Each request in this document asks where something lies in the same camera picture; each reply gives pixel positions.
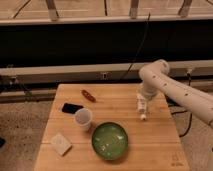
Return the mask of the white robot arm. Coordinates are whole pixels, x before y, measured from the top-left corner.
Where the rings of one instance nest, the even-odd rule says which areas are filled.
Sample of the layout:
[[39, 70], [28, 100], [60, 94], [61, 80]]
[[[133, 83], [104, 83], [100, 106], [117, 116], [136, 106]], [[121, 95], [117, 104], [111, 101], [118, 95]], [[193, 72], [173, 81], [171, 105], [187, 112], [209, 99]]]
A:
[[213, 129], [213, 96], [171, 79], [169, 70], [165, 60], [143, 66], [139, 70], [142, 80], [139, 92], [151, 100], [157, 91], [161, 91]]

